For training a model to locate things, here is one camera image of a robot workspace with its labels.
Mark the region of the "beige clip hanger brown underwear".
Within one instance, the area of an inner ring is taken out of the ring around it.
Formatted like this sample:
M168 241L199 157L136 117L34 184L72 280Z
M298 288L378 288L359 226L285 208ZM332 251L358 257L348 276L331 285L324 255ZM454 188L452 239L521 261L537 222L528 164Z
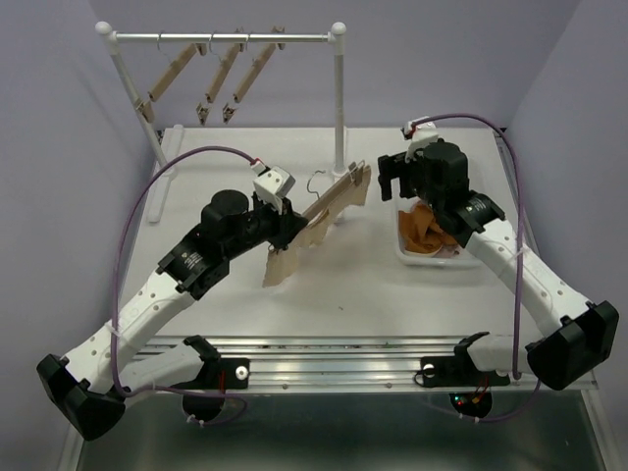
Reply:
M283 50L285 47L286 46L283 43L269 43L266 44L261 52L254 57L250 68L237 85L232 99L223 107L222 121L225 125L230 122L237 110L237 105L242 102L252 84L254 84L254 82L258 79L262 70L273 56L274 52L276 50Z

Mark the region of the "pink underwear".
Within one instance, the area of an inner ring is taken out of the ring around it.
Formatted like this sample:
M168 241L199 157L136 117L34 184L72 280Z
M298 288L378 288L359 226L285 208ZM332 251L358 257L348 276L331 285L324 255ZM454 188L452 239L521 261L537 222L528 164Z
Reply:
M459 245L445 245L435 255L435 258L457 259L463 253Z

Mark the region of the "beige clip hanger cream underwear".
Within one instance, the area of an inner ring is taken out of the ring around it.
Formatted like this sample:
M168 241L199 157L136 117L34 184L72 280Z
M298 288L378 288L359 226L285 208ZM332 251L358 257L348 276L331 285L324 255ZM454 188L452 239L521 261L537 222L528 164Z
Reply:
M352 162L347 173L301 213L308 220L308 225L288 247L285 250L278 250L273 247L270 252L279 254L290 248L320 245L330 225L339 218L347 207L365 205L371 177L370 165L364 161Z

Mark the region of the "brown orange underwear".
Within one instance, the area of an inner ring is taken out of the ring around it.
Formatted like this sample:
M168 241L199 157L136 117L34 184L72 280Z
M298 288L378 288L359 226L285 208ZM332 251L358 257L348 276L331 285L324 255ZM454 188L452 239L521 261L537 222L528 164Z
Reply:
M403 248L411 253L434 255L445 245L458 245L437 223L432 209L416 203L410 211L398 211L398 230Z

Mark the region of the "cream yellow underwear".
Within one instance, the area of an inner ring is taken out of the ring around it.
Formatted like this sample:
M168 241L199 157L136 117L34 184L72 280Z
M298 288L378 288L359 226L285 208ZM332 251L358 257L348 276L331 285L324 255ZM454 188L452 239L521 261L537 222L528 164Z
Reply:
M266 260L263 288L280 285L298 268L298 252L321 245L329 227L348 206L363 206L366 202L372 169L363 161L352 162L349 170L303 213L308 224L286 248L270 248Z

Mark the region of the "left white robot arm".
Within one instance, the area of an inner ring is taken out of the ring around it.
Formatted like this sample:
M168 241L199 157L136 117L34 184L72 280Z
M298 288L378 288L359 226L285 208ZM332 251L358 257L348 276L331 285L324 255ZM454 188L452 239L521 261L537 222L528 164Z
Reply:
M177 315L230 272L231 261L270 243L285 248L307 226L288 199L283 210L258 196L217 192L194 226L159 262L144 285L110 321L68 353L46 355L36 372L47 396L87 441L109 432L126 409L149 393L181 393L219 414L232 390L246 388L236 369L247 359L224 360L215 346L191 336L169 351L135 361L143 347Z

